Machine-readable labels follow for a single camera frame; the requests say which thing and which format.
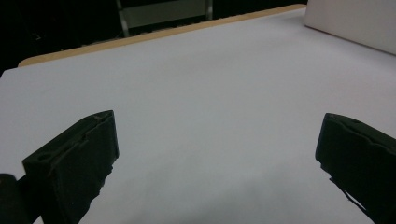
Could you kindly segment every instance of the table edge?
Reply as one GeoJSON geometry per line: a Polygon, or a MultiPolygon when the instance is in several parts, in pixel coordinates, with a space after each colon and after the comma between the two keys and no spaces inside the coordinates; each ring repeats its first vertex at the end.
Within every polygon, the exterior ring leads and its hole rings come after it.
{"type": "Polygon", "coordinates": [[[271,15],[288,12],[288,11],[305,8],[305,7],[306,7],[306,5],[303,5],[303,4],[295,4],[295,5],[290,5],[290,6],[286,6],[286,7],[276,7],[276,8],[272,8],[272,9],[266,9],[266,10],[262,10],[262,11],[233,16],[233,17],[229,17],[229,18],[218,19],[218,20],[214,20],[214,21],[204,21],[204,22],[200,22],[197,24],[193,24],[193,25],[187,25],[187,26],[177,27],[177,28],[173,28],[173,29],[162,30],[162,31],[154,32],[154,33],[137,35],[137,36],[127,37],[127,38],[117,39],[117,40],[111,40],[111,41],[107,41],[107,42],[103,42],[103,43],[99,43],[99,44],[84,46],[81,48],[67,49],[67,50],[53,52],[53,53],[49,53],[49,54],[37,55],[34,57],[24,59],[23,61],[21,61],[18,64],[18,67],[23,67],[23,66],[27,66],[27,65],[31,65],[31,64],[36,64],[36,63],[49,62],[49,61],[58,60],[58,59],[62,59],[62,58],[73,57],[73,56],[77,56],[77,55],[81,55],[81,54],[92,53],[92,52],[104,50],[104,49],[113,49],[113,48],[122,47],[122,46],[130,45],[130,44],[134,44],[134,43],[139,43],[139,42],[143,42],[143,41],[166,37],[169,35],[183,34],[183,33],[187,33],[190,31],[205,29],[207,27],[218,26],[218,25],[227,24],[227,23],[231,23],[231,22],[245,21],[245,20],[251,20],[251,19],[255,19],[255,18],[259,18],[259,17],[271,16],[271,15]]]}

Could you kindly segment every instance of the white surface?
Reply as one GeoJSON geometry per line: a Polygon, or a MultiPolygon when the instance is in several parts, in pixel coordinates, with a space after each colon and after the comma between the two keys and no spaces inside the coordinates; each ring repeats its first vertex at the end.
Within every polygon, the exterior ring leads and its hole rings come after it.
{"type": "Polygon", "coordinates": [[[304,23],[396,54],[395,0],[309,0],[304,23]]]}
{"type": "Polygon", "coordinates": [[[120,158],[81,223],[372,223],[319,168],[323,116],[396,136],[396,57],[304,10],[6,71],[0,170],[115,111],[120,158]]]}

